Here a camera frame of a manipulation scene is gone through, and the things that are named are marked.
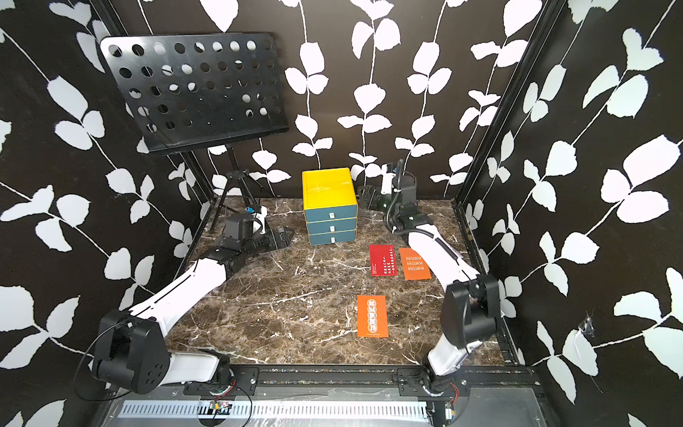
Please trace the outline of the red postcard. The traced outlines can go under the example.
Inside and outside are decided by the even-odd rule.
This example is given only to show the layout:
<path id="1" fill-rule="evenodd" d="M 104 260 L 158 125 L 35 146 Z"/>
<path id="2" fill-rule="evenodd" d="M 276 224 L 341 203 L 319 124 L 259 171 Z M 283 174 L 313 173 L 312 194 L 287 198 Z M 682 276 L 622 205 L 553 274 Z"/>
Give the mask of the red postcard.
<path id="1" fill-rule="evenodd" d="M 392 245 L 370 245 L 369 252 L 373 277 L 398 275 L 397 258 Z"/>

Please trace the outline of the yellow teal drawer cabinet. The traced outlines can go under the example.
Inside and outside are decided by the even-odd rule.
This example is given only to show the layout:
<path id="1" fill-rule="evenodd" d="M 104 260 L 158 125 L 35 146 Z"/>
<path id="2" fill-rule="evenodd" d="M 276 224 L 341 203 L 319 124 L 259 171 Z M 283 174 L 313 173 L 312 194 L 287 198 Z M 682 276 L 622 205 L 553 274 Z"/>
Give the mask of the yellow teal drawer cabinet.
<path id="1" fill-rule="evenodd" d="M 302 191 L 303 212 L 312 246 L 356 239 L 359 206 L 350 169 L 304 171 Z"/>

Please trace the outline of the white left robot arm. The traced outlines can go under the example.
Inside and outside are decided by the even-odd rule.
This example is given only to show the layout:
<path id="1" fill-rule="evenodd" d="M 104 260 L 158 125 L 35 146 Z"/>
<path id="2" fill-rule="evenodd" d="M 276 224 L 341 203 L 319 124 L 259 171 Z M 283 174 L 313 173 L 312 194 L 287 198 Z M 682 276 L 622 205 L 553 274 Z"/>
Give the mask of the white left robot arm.
<path id="1" fill-rule="evenodd" d="M 148 300 L 101 319 L 92 343 L 92 376 L 105 383 L 147 394 L 167 384 L 233 385 L 229 357 L 215 350 L 171 352 L 165 338 L 202 298 L 239 272 L 259 254 L 287 248 L 295 231 L 269 229 L 249 239 L 223 237 L 186 272 Z"/>

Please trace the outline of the orange postcard with white pattern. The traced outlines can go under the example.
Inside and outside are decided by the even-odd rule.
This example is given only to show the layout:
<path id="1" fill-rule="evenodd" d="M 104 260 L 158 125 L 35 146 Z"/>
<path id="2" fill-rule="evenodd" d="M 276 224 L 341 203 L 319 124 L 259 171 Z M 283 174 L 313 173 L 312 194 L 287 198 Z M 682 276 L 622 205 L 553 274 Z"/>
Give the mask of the orange postcard with white pattern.
<path id="1" fill-rule="evenodd" d="M 388 338 L 389 324 L 386 297 L 383 295 L 359 295 L 358 336 L 364 338 Z"/>

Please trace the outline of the orange postcard with text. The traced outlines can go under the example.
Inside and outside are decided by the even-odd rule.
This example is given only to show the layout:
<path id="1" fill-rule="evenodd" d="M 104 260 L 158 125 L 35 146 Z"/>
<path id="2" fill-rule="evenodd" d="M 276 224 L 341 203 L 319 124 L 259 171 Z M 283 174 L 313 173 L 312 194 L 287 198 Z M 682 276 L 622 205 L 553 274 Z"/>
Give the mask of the orange postcard with text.
<path id="1" fill-rule="evenodd" d="M 428 280 L 431 272 L 426 261 L 419 256 L 418 252 L 409 247 L 402 247 L 399 256 L 404 272 L 405 280 Z"/>

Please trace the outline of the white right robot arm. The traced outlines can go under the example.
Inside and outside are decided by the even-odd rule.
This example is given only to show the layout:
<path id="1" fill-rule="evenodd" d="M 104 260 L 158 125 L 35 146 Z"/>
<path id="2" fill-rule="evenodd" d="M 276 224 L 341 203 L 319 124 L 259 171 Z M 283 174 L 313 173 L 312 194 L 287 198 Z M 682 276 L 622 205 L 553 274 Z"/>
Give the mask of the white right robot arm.
<path id="1" fill-rule="evenodd" d="M 416 202 L 403 202 L 403 193 L 382 194 L 375 186 L 359 188 L 359 206 L 383 214 L 388 231 L 402 238 L 423 258 L 444 289 L 440 325 L 442 336 L 427 356 L 434 376 L 455 373 L 469 355 L 497 334 L 501 320 L 499 283 L 479 273 L 439 233 Z"/>

